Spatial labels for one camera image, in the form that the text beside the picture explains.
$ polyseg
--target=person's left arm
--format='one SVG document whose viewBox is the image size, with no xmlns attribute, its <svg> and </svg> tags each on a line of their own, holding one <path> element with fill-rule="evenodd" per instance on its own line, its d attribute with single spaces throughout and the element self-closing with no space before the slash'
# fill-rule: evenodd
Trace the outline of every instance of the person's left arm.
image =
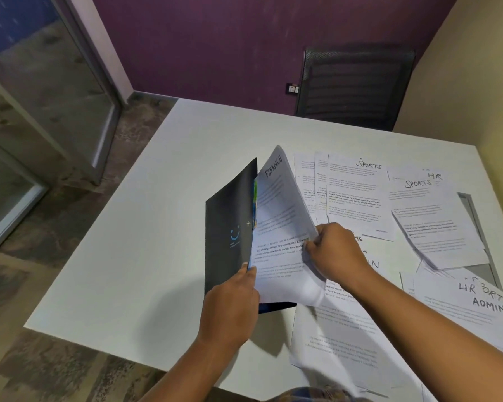
<svg viewBox="0 0 503 402">
<path fill-rule="evenodd" d="M 205 296 L 200 330 L 188 351 L 140 402 L 203 401 L 257 322 L 256 269 L 248 264 Z"/>
</svg>

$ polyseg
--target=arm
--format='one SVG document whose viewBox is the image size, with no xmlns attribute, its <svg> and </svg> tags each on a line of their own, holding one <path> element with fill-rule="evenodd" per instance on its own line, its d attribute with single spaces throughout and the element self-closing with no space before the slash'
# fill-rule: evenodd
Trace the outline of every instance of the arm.
<svg viewBox="0 0 503 402">
<path fill-rule="evenodd" d="M 259 311 L 256 269 L 247 264 L 205 296 L 200 330 L 188 351 L 141 402 L 201 402 L 252 335 Z"/>
<path fill-rule="evenodd" d="M 316 267 L 367 310 L 441 402 L 503 401 L 503 352 L 404 293 L 369 266 L 351 231 L 318 226 Z"/>
</svg>

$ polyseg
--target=purple wall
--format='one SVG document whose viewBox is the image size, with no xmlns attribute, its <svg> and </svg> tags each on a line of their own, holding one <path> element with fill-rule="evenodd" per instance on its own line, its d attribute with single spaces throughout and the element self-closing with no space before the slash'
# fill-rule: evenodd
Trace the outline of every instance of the purple wall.
<svg viewBox="0 0 503 402">
<path fill-rule="evenodd" d="M 135 90 L 294 114 L 305 46 L 421 56 L 456 0 L 94 0 Z"/>
</svg>

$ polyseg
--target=chair backrest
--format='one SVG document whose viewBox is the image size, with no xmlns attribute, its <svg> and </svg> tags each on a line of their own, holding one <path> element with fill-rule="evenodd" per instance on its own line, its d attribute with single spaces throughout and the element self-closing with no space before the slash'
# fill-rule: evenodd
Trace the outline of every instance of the chair backrest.
<svg viewBox="0 0 503 402">
<path fill-rule="evenodd" d="M 306 49 L 295 115 L 392 131 L 415 57 L 384 44 Z"/>
</svg>

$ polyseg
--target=power outlet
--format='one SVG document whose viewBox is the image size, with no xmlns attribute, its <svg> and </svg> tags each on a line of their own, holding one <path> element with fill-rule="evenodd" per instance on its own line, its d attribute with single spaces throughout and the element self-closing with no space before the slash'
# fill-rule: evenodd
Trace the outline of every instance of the power outlet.
<svg viewBox="0 0 503 402">
<path fill-rule="evenodd" d="M 285 86 L 285 94 L 292 94 L 296 96 L 300 91 L 300 86 L 295 85 L 294 83 L 287 83 Z"/>
</svg>

